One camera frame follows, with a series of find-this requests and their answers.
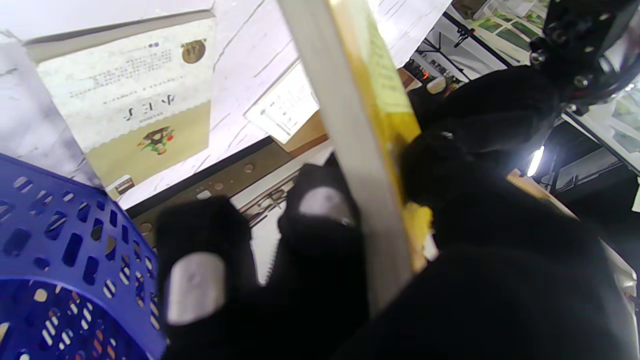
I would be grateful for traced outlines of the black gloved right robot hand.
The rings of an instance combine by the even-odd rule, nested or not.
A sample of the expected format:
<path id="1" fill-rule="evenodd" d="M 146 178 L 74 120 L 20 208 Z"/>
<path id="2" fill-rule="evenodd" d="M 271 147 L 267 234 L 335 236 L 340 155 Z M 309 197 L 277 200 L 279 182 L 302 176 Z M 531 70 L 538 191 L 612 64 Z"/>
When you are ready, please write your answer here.
<path id="1" fill-rule="evenodd" d="M 599 237 L 452 139 L 402 154 L 439 254 L 370 316 L 364 235 L 336 157 L 305 164 L 269 280 L 226 196 L 157 218 L 164 360 L 637 360 L 636 322 Z"/>

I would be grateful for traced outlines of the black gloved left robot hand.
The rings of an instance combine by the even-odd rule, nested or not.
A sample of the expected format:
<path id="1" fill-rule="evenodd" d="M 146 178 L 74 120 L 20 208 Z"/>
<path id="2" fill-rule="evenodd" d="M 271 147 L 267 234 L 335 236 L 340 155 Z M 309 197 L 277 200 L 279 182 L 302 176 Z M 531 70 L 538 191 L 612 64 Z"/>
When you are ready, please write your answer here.
<path id="1" fill-rule="evenodd" d="M 478 161 L 509 174 L 539 150 L 562 114 L 563 92 L 529 65 L 492 71 L 447 96 L 407 92 L 423 132 L 447 132 Z"/>

